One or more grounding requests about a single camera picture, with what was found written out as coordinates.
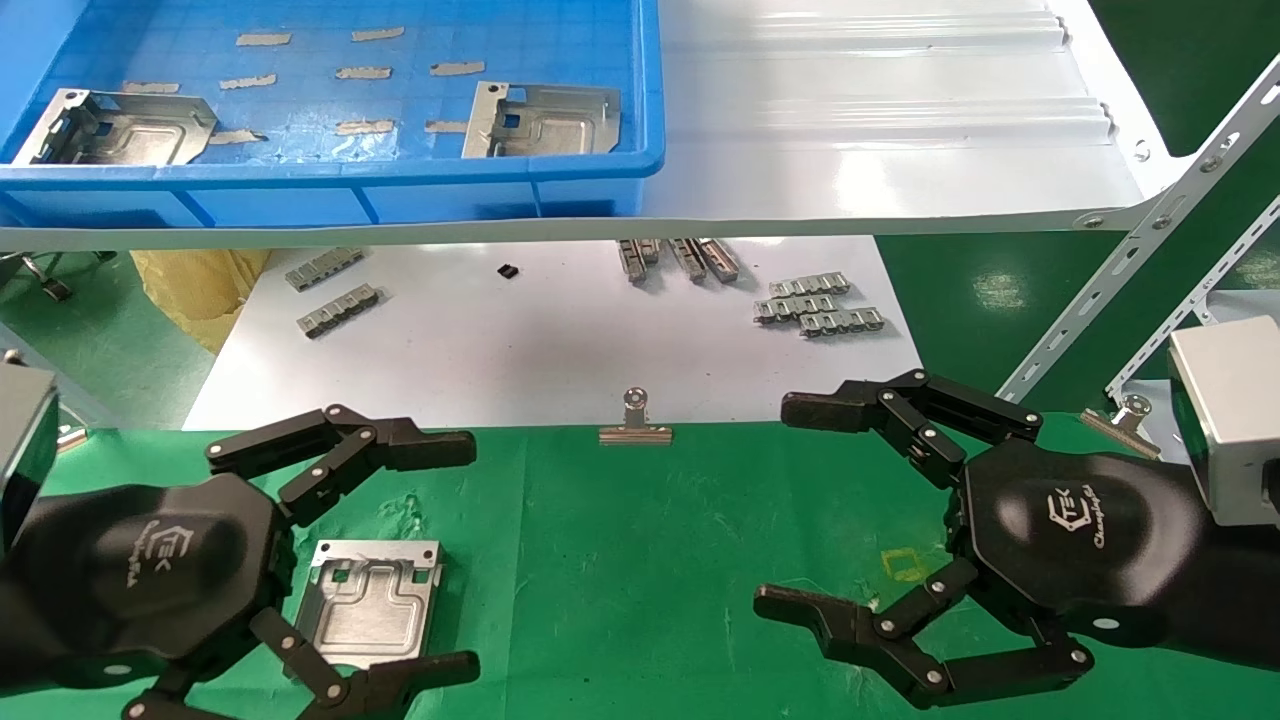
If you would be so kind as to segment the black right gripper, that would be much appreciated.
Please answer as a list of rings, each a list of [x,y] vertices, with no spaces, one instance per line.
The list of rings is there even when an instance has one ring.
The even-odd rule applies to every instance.
[[[1042,448],[1029,443],[1038,413],[924,369],[845,380],[829,395],[788,392],[780,419],[874,432],[936,488],[956,488],[954,552],[964,559],[882,612],[772,584],[753,598],[756,616],[806,628],[824,659],[872,670],[915,708],[1065,689],[1094,666],[1068,633],[1277,667],[1277,528],[1217,524],[1188,466]],[[996,446],[966,464],[943,427]],[[1032,647],[927,653],[916,635],[972,587]]]

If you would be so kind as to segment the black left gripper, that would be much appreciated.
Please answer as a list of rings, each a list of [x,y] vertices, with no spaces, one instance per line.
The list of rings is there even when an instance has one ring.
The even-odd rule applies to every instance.
[[[160,675],[122,719],[224,719],[186,696],[260,641],[312,694],[298,719],[404,719],[420,693],[477,680],[479,656],[340,675],[276,610],[297,564],[291,525],[315,523],[380,470],[476,457],[468,430],[426,433],[335,404],[214,442],[206,459],[219,475],[195,486],[38,498],[3,557],[3,693]],[[276,503],[247,482],[300,462]]]

